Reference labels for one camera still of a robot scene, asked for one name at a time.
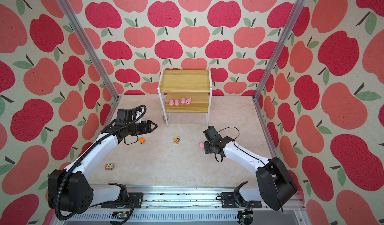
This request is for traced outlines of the wooden two-tier white-frame shelf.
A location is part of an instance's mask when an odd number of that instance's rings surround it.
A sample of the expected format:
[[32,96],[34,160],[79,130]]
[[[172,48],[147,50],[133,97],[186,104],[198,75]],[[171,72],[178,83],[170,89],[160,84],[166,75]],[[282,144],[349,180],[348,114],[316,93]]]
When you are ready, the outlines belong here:
[[[172,113],[202,113],[206,124],[210,123],[213,95],[211,69],[206,70],[166,70],[162,69],[157,87],[165,123],[170,124]],[[190,105],[182,105],[181,98],[191,98]],[[178,99],[180,105],[170,107],[169,100]]]

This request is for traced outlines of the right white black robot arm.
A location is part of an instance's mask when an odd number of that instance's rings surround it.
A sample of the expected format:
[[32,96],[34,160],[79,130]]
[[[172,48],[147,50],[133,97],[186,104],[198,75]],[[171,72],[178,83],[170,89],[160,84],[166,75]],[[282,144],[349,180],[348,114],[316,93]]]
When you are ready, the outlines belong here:
[[261,157],[239,145],[236,139],[222,137],[213,126],[203,131],[206,154],[220,156],[221,163],[228,158],[243,166],[257,178],[256,185],[243,182],[234,189],[233,200],[239,208],[248,209],[252,202],[264,202],[274,211],[283,210],[283,205],[294,196],[298,188],[284,163],[277,157]]

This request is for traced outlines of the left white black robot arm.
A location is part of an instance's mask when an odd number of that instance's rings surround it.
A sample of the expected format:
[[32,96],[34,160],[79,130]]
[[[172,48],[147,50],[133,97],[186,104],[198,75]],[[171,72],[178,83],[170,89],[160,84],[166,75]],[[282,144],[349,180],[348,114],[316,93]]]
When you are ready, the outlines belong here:
[[128,209],[122,225],[133,215],[135,206],[125,185],[111,183],[91,186],[89,179],[104,157],[127,136],[138,137],[152,133],[158,126],[150,120],[143,121],[147,107],[119,109],[116,119],[102,130],[96,141],[70,165],[54,170],[49,175],[49,207],[60,221],[84,213],[88,208],[106,204]]

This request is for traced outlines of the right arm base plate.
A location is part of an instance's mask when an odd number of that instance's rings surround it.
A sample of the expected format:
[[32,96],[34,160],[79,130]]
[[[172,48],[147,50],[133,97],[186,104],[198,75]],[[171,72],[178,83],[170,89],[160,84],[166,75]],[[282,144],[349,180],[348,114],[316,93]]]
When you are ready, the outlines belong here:
[[221,193],[216,197],[221,201],[223,209],[261,209],[262,203],[260,201],[245,201],[239,194],[235,193]]

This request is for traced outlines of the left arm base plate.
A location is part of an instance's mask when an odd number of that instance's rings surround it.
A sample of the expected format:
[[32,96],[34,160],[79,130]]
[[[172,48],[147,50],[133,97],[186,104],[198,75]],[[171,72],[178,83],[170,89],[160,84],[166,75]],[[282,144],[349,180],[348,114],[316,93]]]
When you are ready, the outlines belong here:
[[116,201],[105,202],[101,206],[103,209],[140,209],[143,202],[143,193],[126,193],[120,196]]

